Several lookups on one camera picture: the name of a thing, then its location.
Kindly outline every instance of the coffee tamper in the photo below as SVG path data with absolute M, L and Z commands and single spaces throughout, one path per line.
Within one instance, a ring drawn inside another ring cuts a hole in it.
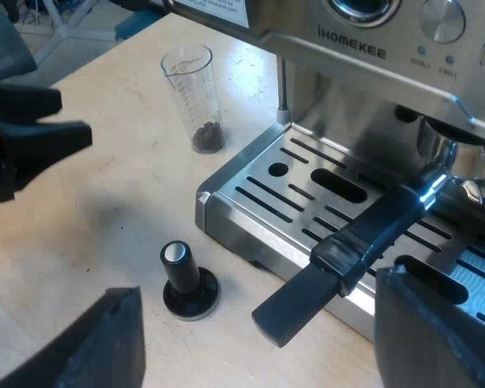
M 167 309 L 183 321 L 210 314 L 219 302 L 219 283 L 208 269 L 196 265 L 190 246 L 183 241 L 169 242 L 162 248 L 160 259 L 169 276 L 163 288 Z

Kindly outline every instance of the stainless steel espresso machine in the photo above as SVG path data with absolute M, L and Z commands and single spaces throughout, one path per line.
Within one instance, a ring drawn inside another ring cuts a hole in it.
M 167 6 L 278 58 L 277 124 L 196 197 L 205 233 L 288 280 L 262 332 L 284 346 L 325 306 L 372 340 L 396 264 L 485 330 L 485 0 Z

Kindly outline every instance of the plastic measuring cup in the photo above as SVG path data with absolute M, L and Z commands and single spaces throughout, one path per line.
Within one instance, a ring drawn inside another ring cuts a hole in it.
M 192 148 L 200 154 L 213 154 L 225 144 L 212 59 L 212 51 L 203 45 L 174 48 L 162 59 Z

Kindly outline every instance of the single label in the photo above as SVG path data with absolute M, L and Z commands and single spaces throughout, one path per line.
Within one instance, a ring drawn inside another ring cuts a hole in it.
M 449 69 L 445 69 L 443 67 L 438 68 L 438 74 L 443 75 L 445 77 L 449 77 L 449 78 L 456 78 L 456 76 L 457 76 L 456 72 L 449 70 Z
M 175 0 L 199 11 L 249 28 L 245 0 Z

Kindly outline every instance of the table surface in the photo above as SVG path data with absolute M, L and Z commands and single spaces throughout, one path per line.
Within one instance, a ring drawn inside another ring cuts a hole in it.
M 206 44 L 228 131 L 215 155 L 192 152 L 159 62 Z M 55 87 L 63 111 L 88 122 L 94 145 L 0 204 L 0 377 L 65 330 L 110 287 L 141 286 L 147 369 L 155 386 L 382 386 L 373 345 L 326 311 L 285 348 L 251 312 L 283 281 L 196 228 L 196 188 L 276 114 L 276 58 L 169 15 Z M 185 323 L 163 305 L 159 252 L 173 240 L 221 282 L 207 318 Z

